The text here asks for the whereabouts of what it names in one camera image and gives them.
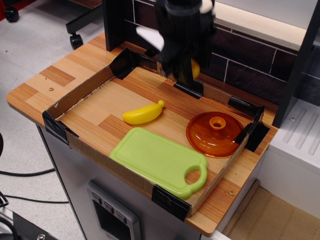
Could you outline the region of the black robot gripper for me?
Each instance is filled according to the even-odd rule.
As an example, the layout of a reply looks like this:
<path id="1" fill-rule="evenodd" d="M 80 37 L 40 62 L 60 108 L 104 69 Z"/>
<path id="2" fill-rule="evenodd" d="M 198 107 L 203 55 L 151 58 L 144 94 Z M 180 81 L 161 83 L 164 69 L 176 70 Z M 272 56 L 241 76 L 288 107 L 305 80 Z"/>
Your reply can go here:
<path id="1" fill-rule="evenodd" d="M 176 79 L 174 86 L 192 87 L 192 61 L 209 60 L 215 33 L 213 0 L 157 0 L 157 28 L 164 40 L 158 55 L 160 73 Z"/>

